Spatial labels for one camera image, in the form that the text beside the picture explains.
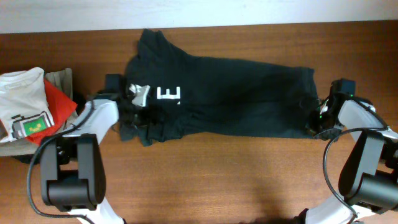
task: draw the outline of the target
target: black cable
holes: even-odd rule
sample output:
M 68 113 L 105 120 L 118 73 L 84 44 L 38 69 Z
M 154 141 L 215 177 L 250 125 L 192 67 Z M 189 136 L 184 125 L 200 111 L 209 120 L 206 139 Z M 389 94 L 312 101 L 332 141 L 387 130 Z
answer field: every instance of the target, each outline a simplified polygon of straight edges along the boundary
M 358 217 L 358 214 L 356 213 L 355 209 L 353 209 L 350 205 L 348 205 L 339 195 L 338 193 L 334 190 L 333 186 L 330 183 L 329 177 L 328 177 L 328 171 L 326 168 L 326 162 L 328 159 L 328 152 L 330 149 L 330 146 L 340 137 L 343 136 L 345 134 L 349 134 L 349 133 L 353 133 L 356 131 L 387 131 L 389 128 L 388 126 L 384 127 L 384 128 L 353 128 L 353 129 L 349 129 L 346 131 L 341 132 L 338 136 L 334 137 L 332 140 L 329 141 L 329 143 L 326 145 L 325 148 L 325 152 L 323 153 L 323 175 L 325 176 L 325 180 L 326 180 L 326 184 L 328 185 L 330 191 L 332 192 L 332 194 L 337 198 L 337 200 L 339 200 L 345 207 L 347 207 L 348 209 L 351 210 L 351 212 L 353 213 L 353 217 L 351 217 L 351 220 L 348 223 L 352 223 L 355 218 Z
M 30 180 L 32 177 L 32 170 L 33 170 L 34 163 L 37 160 L 38 156 L 41 155 L 41 152 L 43 151 L 43 149 L 45 149 L 46 145 L 48 145 L 54 139 L 56 139 L 60 136 L 63 136 L 64 134 L 69 134 L 69 133 L 76 131 L 88 120 L 88 118 L 90 118 L 90 116 L 93 114 L 94 110 L 95 110 L 94 101 L 91 99 L 91 108 L 90 108 L 88 114 L 83 118 L 83 120 L 80 123 L 78 123 L 76 126 L 73 126 L 73 128 L 71 128 L 69 130 L 66 130 L 62 133 L 57 133 L 57 134 L 54 134 L 53 136 L 50 136 L 44 142 L 42 142 L 40 144 L 40 146 L 37 148 L 35 154 L 33 155 L 32 160 L 30 161 L 29 169 L 27 171 L 27 178 L 26 178 L 27 179 L 27 197 L 29 199 L 30 206 L 33 208 L 35 213 L 37 213 L 43 217 L 47 217 L 47 218 L 81 218 L 81 219 L 86 220 L 90 224 L 94 224 L 94 222 L 91 221 L 86 215 L 55 215 L 55 214 L 47 214 L 47 213 L 41 212 L 36 207 L 35 203 L 33 202 L 32 191 L 30 189 Z

